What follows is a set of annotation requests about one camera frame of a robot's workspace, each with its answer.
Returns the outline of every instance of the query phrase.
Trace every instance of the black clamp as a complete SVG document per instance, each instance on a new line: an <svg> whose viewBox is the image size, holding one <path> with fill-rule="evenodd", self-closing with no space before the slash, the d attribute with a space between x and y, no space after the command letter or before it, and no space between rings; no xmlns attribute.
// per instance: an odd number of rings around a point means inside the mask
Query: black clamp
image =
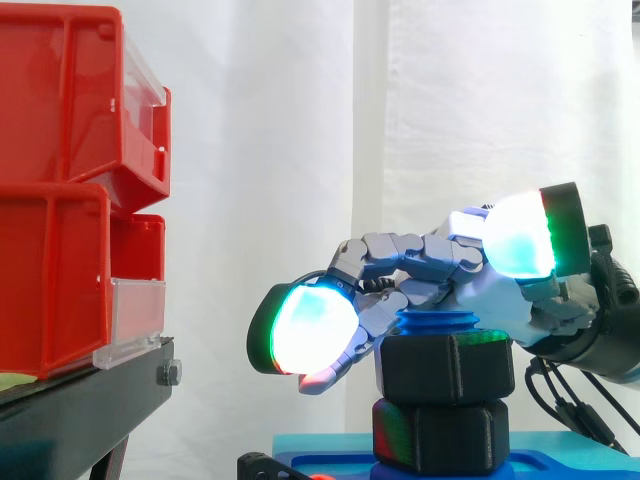
<svg viewBox="0 0 640 480"><path fill-rule="evenodd" d="M291 480L312 480L264 453L247 453L238 459L238 480L278 480L281 473Z"/></svg>

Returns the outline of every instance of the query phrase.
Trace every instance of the transparent bin front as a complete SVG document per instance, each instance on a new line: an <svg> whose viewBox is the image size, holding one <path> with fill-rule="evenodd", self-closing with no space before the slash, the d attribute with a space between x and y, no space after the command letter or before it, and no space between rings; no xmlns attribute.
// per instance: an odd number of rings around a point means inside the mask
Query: transparent bin front
<svg viewBox="0 0 640 480"><path fill-rule="evenodd" d="M125 35L124 107L131 123L152 143L153 109L167 104L167 92L135 44Z"/></svg>
<svg viewBox="0 0 640 480"><path fill-rule="evenodd" d="M113 278L111 343L93 352L93 364L107 370L160 347L165 282Z"/></svg>

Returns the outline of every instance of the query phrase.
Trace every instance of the blue mount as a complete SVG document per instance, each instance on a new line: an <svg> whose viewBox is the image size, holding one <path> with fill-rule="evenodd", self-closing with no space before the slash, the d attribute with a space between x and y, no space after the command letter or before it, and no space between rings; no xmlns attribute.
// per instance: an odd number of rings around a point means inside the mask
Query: blue mount
<svg viewBox="0 0 640 480"><path fill-rule="evenodd" d="M640 460L571 432L515 432L509 461L487 480L640 480ZM283 435L276 460L335 480L479 480L416 477L376 463L369 434Z"/></svg>

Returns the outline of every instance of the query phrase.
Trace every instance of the cyan light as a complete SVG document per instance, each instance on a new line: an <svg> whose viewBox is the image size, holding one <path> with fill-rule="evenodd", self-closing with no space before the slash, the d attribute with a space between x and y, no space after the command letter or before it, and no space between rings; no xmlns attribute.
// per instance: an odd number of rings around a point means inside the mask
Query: cyan light
<svg viewBox="0 0 640 480"><path fill-rule="evenodd" d="M539 191L506 198L489 211L482 244L491 266L519 279L546 278L556 266Z"/></svg>
<svg viewBox="0 0 640 480"><path fill-rule="evenodd" d="M271 354L283 373L316 373L342 355L357 328L353 305L338 291L300 285L278 312Z"/></svg>

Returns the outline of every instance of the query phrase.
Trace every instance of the glowing fingertip sensor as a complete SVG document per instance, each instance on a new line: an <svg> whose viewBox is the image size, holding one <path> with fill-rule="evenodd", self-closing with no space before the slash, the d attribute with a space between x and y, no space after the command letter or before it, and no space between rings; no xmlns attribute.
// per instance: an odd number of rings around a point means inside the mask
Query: glowing fingertip sensor
<svg viewBox="0 0 640 480"><path fill-rule="evenodd" d="M482 238L500 274L526 280L588 272L588 230L575 183L542 188L498 202Z"/></svg>
<svg viewBox="0 0 640 480"><path fill-rule="evenodd" d="M338 290L276 285L251 322L249 360L262 373L316 373L342 355L357 328L358 315Z"/></svg>

